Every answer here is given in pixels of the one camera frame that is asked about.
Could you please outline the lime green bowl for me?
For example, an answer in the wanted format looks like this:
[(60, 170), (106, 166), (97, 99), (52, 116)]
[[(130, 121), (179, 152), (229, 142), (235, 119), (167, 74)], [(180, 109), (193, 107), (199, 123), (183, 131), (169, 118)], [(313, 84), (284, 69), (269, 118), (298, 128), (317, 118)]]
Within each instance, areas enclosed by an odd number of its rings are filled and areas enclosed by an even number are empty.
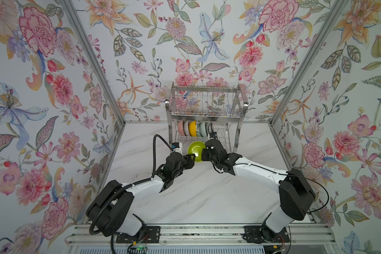
[(195, 141), (188, 146), (187, 152), (190, 155), (191, 154), (195, 155), (196, 162), (202, 162), (202, 152), (203, 152), (203, 149), (205, 148), (206, 148), (205, 143), (201, 141)]

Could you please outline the pale celadon bowl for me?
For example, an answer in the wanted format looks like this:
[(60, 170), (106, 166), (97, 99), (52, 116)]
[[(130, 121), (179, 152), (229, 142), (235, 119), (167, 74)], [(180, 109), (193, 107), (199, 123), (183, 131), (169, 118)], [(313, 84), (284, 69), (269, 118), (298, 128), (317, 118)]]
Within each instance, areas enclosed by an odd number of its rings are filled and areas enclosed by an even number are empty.
[(208, 134), (207, 134), (207, 131), (206, 131), (206, 125), (205, 125), (205, 121), (201, 121), (200, 124), (199, 124), (199, 132), (200, 132), (200, 135), (204, 138), (207, 138)]

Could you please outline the dark blue flower bowl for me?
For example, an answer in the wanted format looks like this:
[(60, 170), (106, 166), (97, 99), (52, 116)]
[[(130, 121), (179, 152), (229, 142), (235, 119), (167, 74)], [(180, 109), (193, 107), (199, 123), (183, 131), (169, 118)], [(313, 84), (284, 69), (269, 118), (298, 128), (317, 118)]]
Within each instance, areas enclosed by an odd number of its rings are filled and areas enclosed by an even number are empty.
[(211, 135), (211, 132), (213, 131), (211, 122), (207, 122), (207, 121), (205, 122), (205, 131), (206, 131), (207, 137), (209, 137)]

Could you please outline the yellow bowl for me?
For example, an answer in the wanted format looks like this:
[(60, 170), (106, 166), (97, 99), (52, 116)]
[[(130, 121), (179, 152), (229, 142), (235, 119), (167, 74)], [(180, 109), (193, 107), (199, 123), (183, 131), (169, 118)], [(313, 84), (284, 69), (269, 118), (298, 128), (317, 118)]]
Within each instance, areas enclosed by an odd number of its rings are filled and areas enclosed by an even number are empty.
[(189, 130), (190, 136), (197, 137), (197, 131), (196, 131), (196, 129), (197, 129), (197, 127), (196, 127), (196, 121), (191, 121), (188, 124), (188, 130)]

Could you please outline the green leaf pattern bowl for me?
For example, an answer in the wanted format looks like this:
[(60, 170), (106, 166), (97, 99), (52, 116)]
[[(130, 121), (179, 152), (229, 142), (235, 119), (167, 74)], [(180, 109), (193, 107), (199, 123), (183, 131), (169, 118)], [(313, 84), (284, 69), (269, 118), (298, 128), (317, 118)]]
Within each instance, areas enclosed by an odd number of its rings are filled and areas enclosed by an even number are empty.
[(196, 127), (196, 136), (197, 137), (202, 137), (201, 131), (200, 131), (200, 124), (201, 124), (200, 121), (196, 121), (195, 127)]

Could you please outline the pink striped bowl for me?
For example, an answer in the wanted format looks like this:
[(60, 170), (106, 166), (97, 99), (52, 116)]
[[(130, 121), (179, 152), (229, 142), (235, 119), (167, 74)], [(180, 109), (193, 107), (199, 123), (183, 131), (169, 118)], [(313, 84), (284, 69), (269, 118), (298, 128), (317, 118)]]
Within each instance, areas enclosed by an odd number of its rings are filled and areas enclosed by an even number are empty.
[(189, 132), (189, 121), (184, 121), (183, 122), (183, 129), (184, 129), (184, 134), (185, 134), (185, 136), (187, 136), (187, 137), (190, 137), (191, 135), (190, 135), (190, 132)]

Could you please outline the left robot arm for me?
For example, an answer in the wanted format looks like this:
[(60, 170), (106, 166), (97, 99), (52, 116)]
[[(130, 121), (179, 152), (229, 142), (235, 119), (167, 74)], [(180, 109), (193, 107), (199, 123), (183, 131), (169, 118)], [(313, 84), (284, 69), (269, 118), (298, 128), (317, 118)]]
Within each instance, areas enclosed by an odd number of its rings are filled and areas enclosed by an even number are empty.
[(194, 167), (195, 159), (194, 154), (182, 155), (174, 151), (153, 177), (128, 184), (120, 184), (116, 180), (108, 182), (86, 211), (91, 221), (90, 235), (101, 233), (109, 237), (120, 234), (141, 240), (146, 235), (147, 225), (131, 213), (133, 201), (170, 188), (184, 170)]

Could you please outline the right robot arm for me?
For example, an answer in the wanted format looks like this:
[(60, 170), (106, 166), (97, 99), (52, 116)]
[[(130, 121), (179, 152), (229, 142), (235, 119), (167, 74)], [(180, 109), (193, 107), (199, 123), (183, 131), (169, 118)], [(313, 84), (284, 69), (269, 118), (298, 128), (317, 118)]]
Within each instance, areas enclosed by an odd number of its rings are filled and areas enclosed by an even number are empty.
[(315, 200), (315, 193), (301, 171), (268, 168), (240, 154), (228, 153), (217, 139), (205, 143), (202, 160), (211, 162), (221, 173), (251, 179), (279, 194), (279, 207), (263, 223), (263, 228), (273, 234), (293, 221), (304, 220)]

